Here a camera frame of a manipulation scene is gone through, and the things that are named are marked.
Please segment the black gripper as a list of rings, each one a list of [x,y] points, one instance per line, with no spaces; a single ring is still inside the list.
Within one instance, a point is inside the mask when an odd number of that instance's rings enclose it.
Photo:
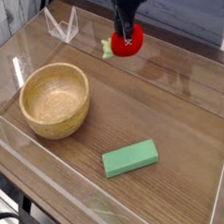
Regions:
[[[125,37],[125,44],[132,44],[134,16],[139,6],[146,0],[111,0],[114,9],[114,30],[121,37]]]

